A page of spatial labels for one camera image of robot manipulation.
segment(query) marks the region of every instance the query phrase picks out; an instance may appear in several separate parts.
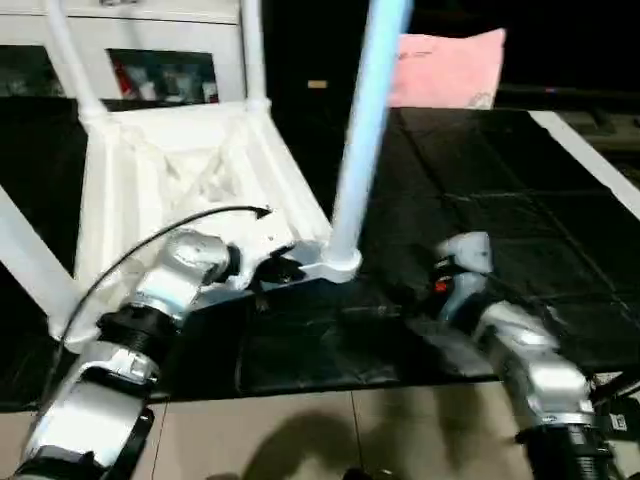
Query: black mat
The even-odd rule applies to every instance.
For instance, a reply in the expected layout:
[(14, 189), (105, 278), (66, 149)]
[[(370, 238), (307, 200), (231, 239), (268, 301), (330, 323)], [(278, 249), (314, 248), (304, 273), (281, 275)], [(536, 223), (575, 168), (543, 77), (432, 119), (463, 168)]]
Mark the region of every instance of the black mat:
[[(74, 106), (14, 99), (0, 101), (0, 111), (0, 182), (70, 268), (86, 141)], [(277, 109), (274, 118), (330, 213), (343, 119)], [(401, 308), (423, 294), (426, 252), (476, 229), (491, 235), (498, 276), (551, 306), (546, 321), (571, 359), (587, 371), (638, 363), (635, 217), (524, 112), (403, 110), (390, 116), (358, 278), (272, 292), (266, 313), (251, 299), (197, 312), (156, 398), (492, 378), (463, 338)], [(0, 281), (24, 311), (20, 321), (6, 319), (1, 349), (0, 400), (10, 408), (36, 398), (53, 342), (37, 307), (6, 272)]]

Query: pink towel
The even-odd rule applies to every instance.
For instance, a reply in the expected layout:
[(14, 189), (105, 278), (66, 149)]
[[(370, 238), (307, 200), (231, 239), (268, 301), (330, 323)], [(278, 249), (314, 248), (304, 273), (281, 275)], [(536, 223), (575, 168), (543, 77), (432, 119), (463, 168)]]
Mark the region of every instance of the pink towel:
[(504, 39), (503, 29), (469, 38), (402, 35), (390, 105), (491, 108)]

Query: white pole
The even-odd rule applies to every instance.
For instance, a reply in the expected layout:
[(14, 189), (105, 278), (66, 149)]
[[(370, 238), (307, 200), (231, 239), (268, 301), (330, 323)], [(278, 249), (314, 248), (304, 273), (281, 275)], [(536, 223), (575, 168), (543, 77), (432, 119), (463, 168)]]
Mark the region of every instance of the white pole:
[[(0, 261), (49, 317), (51, 336), (60, 338), (80, 290), (1, 186)], [(104, 310), (95, 302), (88, 303), (69, 343), (81, 343), (97, 332), (95, 322)]]
[(360, 258), (358, 238), (387, 121), (398, 41), (412, 6), (411, 0), (371, 0), (369, 6), (333, 210), (333, 233), (323, 254), (325, 262), (337, 268), (347, 268)]
[(261, 3), (261, 0), (242, 1), (242, 35), (244, 39), (247, 100), (250, 106), (258, 107), (263, 107), (267, 102)]
[(92, 117), (105, 115), (107, 109), (98, 99), (98, 96), (91, 86), (89, 75), (73, 43), (73, 38), (71, 38), (67, 18), (62, 11), (60, 1), (61, 0), (46, 0), (47, 20), (51, 27), (55, 45), (60, 50), (65, 65), (71, 74), (71, 80), (76, 90), (76, 98), (78, 99), (80, 107), (80, 119), (89, 120)]

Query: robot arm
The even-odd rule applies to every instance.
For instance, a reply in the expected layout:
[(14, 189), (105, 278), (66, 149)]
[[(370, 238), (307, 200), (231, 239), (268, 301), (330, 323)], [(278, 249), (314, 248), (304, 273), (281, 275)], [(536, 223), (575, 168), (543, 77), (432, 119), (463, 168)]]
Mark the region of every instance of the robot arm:
[(172, 235), (120, 308), (100, 318), (100, 336), (41, 409), (13, 478), (129, 479), (154, 421), (149, 395), (201, 287), (248, 286), (263, 260), (290, 246), (278, 221), (257, 220), (250, 245)]
[(534, 477), (608, 479), (612, 455), (596, 429), (584, 375), (558, 353), (539, 318), (486, 292), (488, 236), (454, 237), (438, 254), (433, 313), (468, 335), (502, 381)]

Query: tile floor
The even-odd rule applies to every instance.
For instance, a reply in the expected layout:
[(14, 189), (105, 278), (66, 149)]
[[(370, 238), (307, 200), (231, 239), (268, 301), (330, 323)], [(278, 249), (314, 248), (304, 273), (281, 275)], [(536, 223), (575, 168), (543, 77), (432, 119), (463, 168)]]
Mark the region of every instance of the tile floor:
[[(153, 407), (135, 480), (339, 480), (350, 466), (397, 479), (530, 479), (497, 383), (330, 392)], [(0, 415), (0, 478), (31, 414)], [(618, 444), (625, 474), (640, 470)]]

